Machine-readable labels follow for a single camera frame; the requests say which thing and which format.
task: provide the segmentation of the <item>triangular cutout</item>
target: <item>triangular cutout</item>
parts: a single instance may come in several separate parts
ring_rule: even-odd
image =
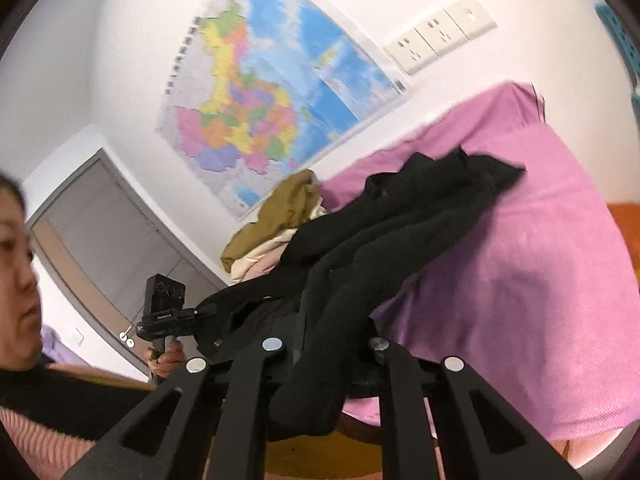
[[[469,395],[492,454],[500,455],[524,446],[524,436],[479,390],[471,390]]]
[[[155,456],[179,401],[180,392],[168,394],[126,434],[122,445],[145,456]]]

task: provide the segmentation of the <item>black hair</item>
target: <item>black hair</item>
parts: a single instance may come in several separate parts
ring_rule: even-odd
[[[22,192],[20,184],[18,184],[17,180],[11,178],[9,175],[3,173],[2,171],[0,171],[0,189],[6,189],[9,193],[11,193],[20,204],[22,211],[27,211],[24,193]]]

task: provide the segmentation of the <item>purple cloth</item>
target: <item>purple cloth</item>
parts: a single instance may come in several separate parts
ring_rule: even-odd
[[[40,335],[42,336],[42,353],[49,359],[65,365],[88,366],[84,359],[78,357],[60,342],[58,334],[50,326],[43,325]]]
[[[527,168],[458,245],[373,317],[414,355],[468,361],[542,435],[564,440],[640,418],[640,298],[620,231],[542,113],[531,86],[503,84],[357,161],[321,195],[335,210],[370,174],[458,144]],[[349,400],[344,411],[380,420],[375,400]]]

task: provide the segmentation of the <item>black jacket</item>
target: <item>black jacket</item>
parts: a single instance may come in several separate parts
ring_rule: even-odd
[[[307,344],[271,399],[271,423],[287,436],[329,433],[369,315],[469,232],[523,173],[456,149],[439,160],[415,153],[398,173],[370,176],[343,209],[303,224],[269,274],[207,298],[203,304],[216,303],[219,313],[199,327],[198,348],[226,360],[302,302]]]

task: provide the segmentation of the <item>metal rivet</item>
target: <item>metal rivet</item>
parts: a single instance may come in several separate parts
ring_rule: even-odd
[[[282,348],[282,340],[277,337],[268,337],[262,342],[262,348],[267,352],[275,352]]]
[[[465,367],[465,362],[459,357],[447,357],[444,359],[444,367],[452,372],[459,372]]]
[[[207,367],[207,362],[202,357],[194,357],[187,362],[187,371],[190,374],[197,374]]]
[[[387,341],[383,337],[373,337],[369,339],[369,348],[375,350],[376,352],[382,352],[389,348],[389,341]]]

